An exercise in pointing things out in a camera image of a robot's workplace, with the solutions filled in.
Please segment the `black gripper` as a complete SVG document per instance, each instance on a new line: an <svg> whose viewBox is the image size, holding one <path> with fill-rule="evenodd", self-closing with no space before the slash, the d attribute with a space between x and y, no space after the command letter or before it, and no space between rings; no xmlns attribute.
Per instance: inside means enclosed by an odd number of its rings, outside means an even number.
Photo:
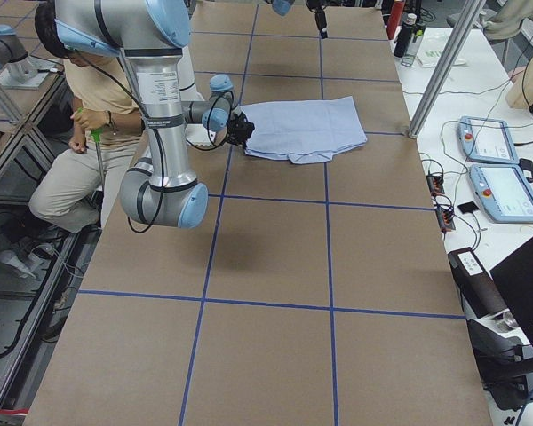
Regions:
<svg viewBox="0 0 533 426"><path fill-rule="evenodd" d="M254 130L255 124L248 120L245 113L233 113L227 121L227 134L224 141L230 145L245 148Z"/></svg>
<svg viewBox="0 0 533 426"><path fill-rule="evenodd" d="M314 14L315 24L320 38L328 37L328 26L325 14L327 2L324 0L306 0L307 9Z"/></svg>

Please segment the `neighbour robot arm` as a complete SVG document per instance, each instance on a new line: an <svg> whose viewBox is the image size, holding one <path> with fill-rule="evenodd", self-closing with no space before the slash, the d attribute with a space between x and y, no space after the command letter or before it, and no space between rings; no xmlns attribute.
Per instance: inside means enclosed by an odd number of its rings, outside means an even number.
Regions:
<svg viewBox="0 0 533 426"><path fill-rule="evenodd" d="M0 24L0 84L8 89L37 90L49 72L32 60L13 27Z"/></svg>

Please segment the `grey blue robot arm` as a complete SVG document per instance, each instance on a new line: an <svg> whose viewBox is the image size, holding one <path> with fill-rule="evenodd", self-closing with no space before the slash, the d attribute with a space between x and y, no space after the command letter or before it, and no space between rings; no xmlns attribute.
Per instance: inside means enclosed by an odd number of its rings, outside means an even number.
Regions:
<svg viewBox="0 0 533 426"><path fill-rule="evenodd" d="M280 16L286 16L291 7L295 4L294 0L266 0L272 9ZM321 0L306 0L306 8L314 15L315 24L319 31L321 39L328 37L328 25L326 20L325 8L327 3Z"/></svg>
<svg viewBox="0 0 533 426"><path fill-rule="evenodd" d="M58 37L68 48L122 56L128 65L149 150L123 177L124 212L146 225L198 226L208 189L189 165L187 124L225 130L227 143L236 146L246 144L254 125L227 75L211 78L209 100L182 100L178 63L191 36L187 6L182 1L58 1L55 10Z"/></svg>

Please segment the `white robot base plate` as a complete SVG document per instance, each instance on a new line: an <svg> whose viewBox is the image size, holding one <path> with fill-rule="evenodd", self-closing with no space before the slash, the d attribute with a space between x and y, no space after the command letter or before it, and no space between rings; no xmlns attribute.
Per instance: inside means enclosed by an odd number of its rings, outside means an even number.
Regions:
<svg viewBox="0 0 533 426"><path fill-rule="evenodd" d="M192 87L181 92L183 101L204 101L203 95L193 85ZM227 127L218 131L208 130L202 124L200 113L192 113L193 118L186 127L187 141L192 145L201 148L212 148L218 146L227 135Z"/></svg>

